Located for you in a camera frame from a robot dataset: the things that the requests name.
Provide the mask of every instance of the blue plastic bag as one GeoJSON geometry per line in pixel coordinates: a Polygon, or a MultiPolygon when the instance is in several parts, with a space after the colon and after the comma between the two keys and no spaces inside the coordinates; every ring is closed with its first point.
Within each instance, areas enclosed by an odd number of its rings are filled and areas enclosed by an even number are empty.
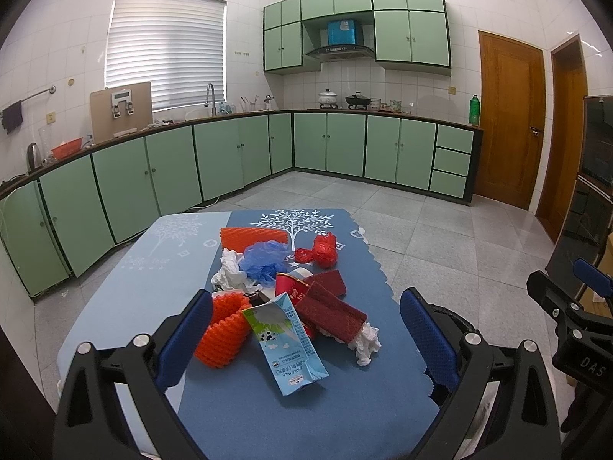
{"type": "Polygon", "coordinates": [[[272,287],[277,273],[287,273],[287,267],[283,264],[287,254],[287,244],[276,240],[256,242],[244,250],[238,269],[264,287],[272,287]]]}

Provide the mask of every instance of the blue tablecloth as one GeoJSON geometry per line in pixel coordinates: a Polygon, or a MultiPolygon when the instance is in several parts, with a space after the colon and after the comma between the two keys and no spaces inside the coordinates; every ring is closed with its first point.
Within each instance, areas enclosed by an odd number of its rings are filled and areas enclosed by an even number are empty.
{"type": "MultiPolygon", "coordinates": [[[[167,396],[175,409],[179,406],[179,418],[204,454],[211,460],[275,455],[383,460],[410,453],[438,412],[429,398],[432,383],[379,264],[344,210],[245,210],[160,218],[79,316],[58,356],[62,378],[79,342],[90,340],[98,348],[123,345],[134,334],[154,332],[163,318],[180,312],[198,287],[206,283],[210,288],[210,278],[220,267],[218,232],[226,223],[285,228],[292,248],[310,248],[318,232],[334,233],[336,267],[347,285],[344,300],[379,327],[382,349],[369,366],[360,368],[345,345],[319,337],[315,349],[330,376],[287,397],[277,388],[255,337],[221,370],[192,359],[185,380],[167,396]]],[[[150,451],[129,398],[122,396],[122,404],[131,415],[137,443],[150,451]]]]}

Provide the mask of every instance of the tiled floor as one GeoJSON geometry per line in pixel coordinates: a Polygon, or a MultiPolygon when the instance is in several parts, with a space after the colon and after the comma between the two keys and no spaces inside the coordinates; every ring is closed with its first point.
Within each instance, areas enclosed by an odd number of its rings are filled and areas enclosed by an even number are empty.
{"type": "MultiPolygon", "coordinates": [[[[528,275],[544,268],[553,250],[534,215],[476,195],[471,207],[377,185],[292,172],[219,202],[203,212],[241,209],[343,208],[366,230],[370,251],[394,298],[415,286],[433,304],[468,319],[485,339],[517,346],[531,338],[556,377],[560,418],[572,388],[551,367],[554,325],[529,298],[528,275]]],[[[101,259],[82,278],[36,305],[42,383],[56,406],[55,358],[81,309],[129,245],[101,259]]]]}

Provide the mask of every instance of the metal screw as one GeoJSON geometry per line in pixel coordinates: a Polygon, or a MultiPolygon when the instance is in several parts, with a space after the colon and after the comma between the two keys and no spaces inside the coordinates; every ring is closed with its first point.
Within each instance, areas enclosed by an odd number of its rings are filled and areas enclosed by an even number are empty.
{"type": "Polygon", "coordinates": [[[77,352],[79,353],[79,355],[86,355],[90,351],[91,351],[91,344],[89,342],[82,342],[81,344],[79,344],[77,348],[77,352]]]}
{"type": "Polygon", "coordinates": [[[466,342],[472,344],[473,346],[481,344],[481,336],[478,333],[468,332],[464,336],[464,339],[466,339],[466,342]]]}
{"type": "Polygon", "coordinates": [[[538,349],[536,342],[534,342],[533,340],[524,341],[523,347],[526,349],[526,351],[529,351],[530,353],[534,353],[538,349]]]}
{"type": "Polygon", "coordinates": [[[145,333],[141,333],[132,339],[132,344],[139,348],[147,346],[149,344],[149,336],[145,333]]]}

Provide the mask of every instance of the red plastic bag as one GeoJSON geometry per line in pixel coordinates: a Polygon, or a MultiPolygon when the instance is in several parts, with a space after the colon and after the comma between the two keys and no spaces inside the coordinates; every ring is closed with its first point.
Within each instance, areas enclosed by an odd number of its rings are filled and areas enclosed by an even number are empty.
{"type": "Polygon", "coordinates": [[[336,252],[336,236],[330,232],[327,235],[318,235],[313,241],[312,250],[296,249],[293,253],[296,263],[309,263],[315,261],[320,268],[331,268],[336,264],[338,253],[336,252]]]}

